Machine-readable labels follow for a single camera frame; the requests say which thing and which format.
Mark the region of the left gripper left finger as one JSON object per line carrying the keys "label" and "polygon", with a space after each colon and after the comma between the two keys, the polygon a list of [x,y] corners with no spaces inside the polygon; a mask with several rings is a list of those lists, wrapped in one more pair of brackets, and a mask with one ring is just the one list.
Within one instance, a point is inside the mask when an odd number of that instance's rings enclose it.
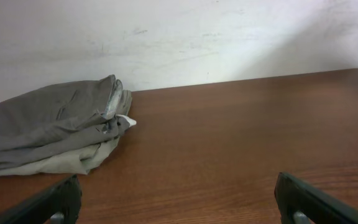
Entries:
{"label": "left gripper left finger", "polygon": [[81,197],[80,183],[74,174],[0,213],[0,224],[75,224]]}

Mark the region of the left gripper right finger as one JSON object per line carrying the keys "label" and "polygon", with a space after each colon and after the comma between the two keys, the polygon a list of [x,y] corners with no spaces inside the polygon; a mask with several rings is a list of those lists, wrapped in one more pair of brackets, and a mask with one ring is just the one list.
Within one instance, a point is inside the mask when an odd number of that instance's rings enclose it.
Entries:
{"label": "left gripper right finger", "polygon": [[358,210],[287,172],[279,173],[274,196],[282,224],[358,224]]}

